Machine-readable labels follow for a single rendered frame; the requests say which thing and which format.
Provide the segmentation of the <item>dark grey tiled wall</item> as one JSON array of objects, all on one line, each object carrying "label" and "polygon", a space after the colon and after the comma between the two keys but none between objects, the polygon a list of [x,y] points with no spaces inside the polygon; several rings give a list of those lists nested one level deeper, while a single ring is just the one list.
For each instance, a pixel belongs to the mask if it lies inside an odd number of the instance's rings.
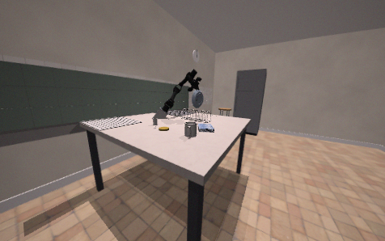
[{"label": "dark grey tiled wall", "polygon": [[80,121],[157,112],[175,86],[0,61],[0,147],[87,131]]}]

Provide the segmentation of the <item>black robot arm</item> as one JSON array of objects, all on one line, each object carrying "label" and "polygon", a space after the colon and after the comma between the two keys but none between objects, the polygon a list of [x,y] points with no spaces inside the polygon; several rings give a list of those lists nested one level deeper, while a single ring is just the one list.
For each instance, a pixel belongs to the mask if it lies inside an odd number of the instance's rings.
[{"label": "black robot arm", "polygon": [[[194,78],[193,77],[193,75],[196,75],[197,74],[197,72],[193,69],[192,70],[192,72],[190,73],[188,73],[188,74],[186,74],[186,78],[182,81],[182,82],[180,82],[179,83],[179,85],[181,86],[181,88],[182,88],[182,86],[190,79],[190,78]],[[187,76],[188,75],[188,76]],[[180,88],[180,89],[181,89]],[[174,87],[174,90],[173,90],[173,93],[174,94],[172,94],[173,96],[171,97],[171,99],[169,99],[169,100],[167,100],[166,102],[165,102],[165,105],[163,106],[163,108],[162,108],[162,110],[164,110],[165,112],[167,112],[168,110],[169,110],[169,108],[172,108],[173,107],[173,105],[174,105],[174,98],[176,97],[176,94],[178,94],[178,93],[180,93],[180,90],[178,87]],[[169,106],[169,107],[168,107]]]}]

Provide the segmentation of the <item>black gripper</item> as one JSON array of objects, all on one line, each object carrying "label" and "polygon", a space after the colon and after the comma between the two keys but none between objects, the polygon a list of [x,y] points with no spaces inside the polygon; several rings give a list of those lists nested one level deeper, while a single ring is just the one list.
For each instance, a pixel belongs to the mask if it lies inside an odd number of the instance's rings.
[{"label": "black gripper", "polygon": [[188,80],[188,82],[190,82],[190,84],[191,84],[191,87],[188,89],[188,91],[192,91],[193,89],[198,89],[199,90],[199,87],[198,87],[198,82],[200,82],[201,81],[201,78],[199,78],[199,77],[197,77],[196,78],[196,82],[195,82],[195,80],[193,79],[193,78],[190,78],[189,80]]}]

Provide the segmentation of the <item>grey ribbed draining mat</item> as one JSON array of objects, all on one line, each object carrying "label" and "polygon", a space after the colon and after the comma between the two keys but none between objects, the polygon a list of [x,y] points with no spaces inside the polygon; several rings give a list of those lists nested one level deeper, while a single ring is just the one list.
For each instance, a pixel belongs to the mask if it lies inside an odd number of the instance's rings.
[{"label": "grey ribbed draining mat", "polygon": [[112,128],[116,128],[116,127],[121,127],[121,126],[126,126],[126,125],[133,125],[133,124],[137,124],[137,123],[142,123],[142,121],[132,120],[132,119],[124,118],[121,116],[104,118],[104,119],[97,119],[97,120],[85,120],[85,121],[80,121],[80,122],[85,124],[85,125],[89,125],[91,127],[93,126],[92,128],[98,129],[99,131],[105,130],[105,129],[112,129]]}]

